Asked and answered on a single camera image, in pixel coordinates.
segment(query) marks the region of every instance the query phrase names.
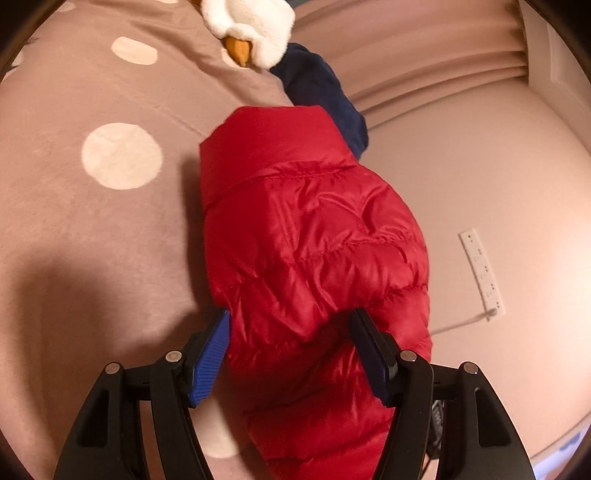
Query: power cord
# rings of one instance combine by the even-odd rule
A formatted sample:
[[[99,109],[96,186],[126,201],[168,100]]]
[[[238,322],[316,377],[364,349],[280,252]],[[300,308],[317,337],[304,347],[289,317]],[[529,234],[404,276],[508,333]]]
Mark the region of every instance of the power cord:
[[[499,313],[497,309],[490,309],[490,310],[487,310],[486,312],[479,313],[475,317],[471,318],[470,320],[466,320],[465,322],[456,323],[455,325],[450,325],[449,327],[439,328],[439,329],[433,330],[432,332],[429,332],[429,333],[431,334],[431,336],[434,336],[434,335],[439,335],[440,333],[450,332],[451,330],[455,330],[460,327],[465,327],[466,325],[471,325],[472,323],[480,322],[481,320],[484,320],[484,319],[487,319],[490,321],[490,318],[494,317],[497,313]]]

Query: jacket seam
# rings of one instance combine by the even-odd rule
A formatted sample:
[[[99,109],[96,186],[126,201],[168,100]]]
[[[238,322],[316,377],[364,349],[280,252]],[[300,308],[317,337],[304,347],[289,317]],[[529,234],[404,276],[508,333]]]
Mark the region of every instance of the jacket seam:
[[[234,194],[238,190],[241,190],[241,189],[248,187],[250,185],[254,185],[260,181],[264,181],[267,179],[273,179],[273,180],[275,180],[275,179],[295,180],[295,179],[313,179],[313,178],[321,179],[324,177],[329,177],[331,175],[339,174],[345,170],[350,170],[350,169],[355,168],[357,166],[358,166],[357,164],[346,165],[344,167],[339,167],[334,170],[325,171],[322,173],[300,173],[300,174],[293,174],[293,175],[288,175],[288,174],[284,174],[284,173],[274,173],[272,175],[261,175],[261,176],[255,177],[255,178],[251,178],[251,179],[242,181],[240,183],[236,183],[235,185],[232,185],[231,187],[228,187],[226,190],[223,191],[223,193],[221,193],[219,195],[218,198],[216,198],[215,200],[212,200],[203,208],[203,214],[207,215],[209,210],[216,207],[218,203],[220,203],[221,201],[223,201],[226,198],[226,196],[228,196],[230,194]]]
[[[297,267],[298,265],[301,265],[301,264],[304,264],[304,263],[307,263],[310,261],[314,261],[319,258],[327,257],[329,255],[333,255],[333,254],[338,253],[341,250],[344,250],[346,248],[359,247],[362,245],[396,245],[400,242],[410,242],[412,240],[414,240],[414,237],[412,237],[411,235],[403,235],[403,236],[397,237],[397,238],[387,238],[387,239],[379,239],[379,240],[375,240],[375,239],[354,240],[354,241],[348,242],[346,244],[339,245],[338,247],[333,248],[332,250],[323,250],[323,251],[320,251],[320,252],[315,253],[313,255],[310,255],[309,257],[300,258],[295,262],[285,262],[285,261],[278,260],[278,261],[274,262],[273,264],[271,264],[269,267],[267,267],[262,273],[260,273],[260,275],[256,275],[253,277],[247,277],[247,278],[244,278],[243,280],[241,280],[240,282],[237,282],[231,286],[215,287],[212,290],[215,291],[216,293],[219,293],[222,291],[229,293],[231,291],[236,290],[237,288],[240,288],[242,286],[253,283],[254,281],[263,280],[264,278],[266,278],[266,276],[270,272],[276,270],[277,268]]]

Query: metal screw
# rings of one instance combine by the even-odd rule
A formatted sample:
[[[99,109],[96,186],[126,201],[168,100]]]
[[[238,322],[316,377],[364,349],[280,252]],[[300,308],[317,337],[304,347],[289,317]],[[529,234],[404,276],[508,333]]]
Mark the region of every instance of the metal screw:
[[[414,362],[417,359],[417,354],[412,350],[403,350],[400,352],[400,358],[405,362]]]
[[[466,362],[464,364],[464,370],[466,371],[466,373],[469,374],[477,374],[478,366],[476,364],[473,364],[472,362]]]
[[[183,354],[178,350],[173,350],[172,352],[168,352],[166,354],[166,361],[170,363],[178,362],[183,357]]]
[[[105,372],[107,372],[109,375],[113,375],[119,371],[120,367],[121,366],[117,362],[112,362],[105,367]]]

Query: navy blue fabric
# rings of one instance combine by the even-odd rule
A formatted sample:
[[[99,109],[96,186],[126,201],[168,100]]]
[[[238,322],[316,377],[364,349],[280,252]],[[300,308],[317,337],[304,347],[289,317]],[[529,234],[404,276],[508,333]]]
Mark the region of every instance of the navy blue fabric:
[[[339,79],[323,58],[298,43],[290,43],[281,61],[271,69],[281,79],[294,105],[320,105],[332,117],[353,155],[359,159],[368,147],[365,118],[343,93]]]

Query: blue gripper pad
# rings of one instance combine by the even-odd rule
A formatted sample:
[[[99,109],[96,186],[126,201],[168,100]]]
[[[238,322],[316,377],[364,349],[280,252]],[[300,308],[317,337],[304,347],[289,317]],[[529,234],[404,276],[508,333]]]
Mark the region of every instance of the blue gripper pad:
[[[189,392],[189,405],[195,408],[212,392],[228,344],[230,343],[230,312],[225,311],[207,339],[193,373],[193,388]]]
[[[389,381],[396,370],[395,355],[365,309],[356,309],[349,316],[349,331],[372,393],[387,406],[391,397]]]

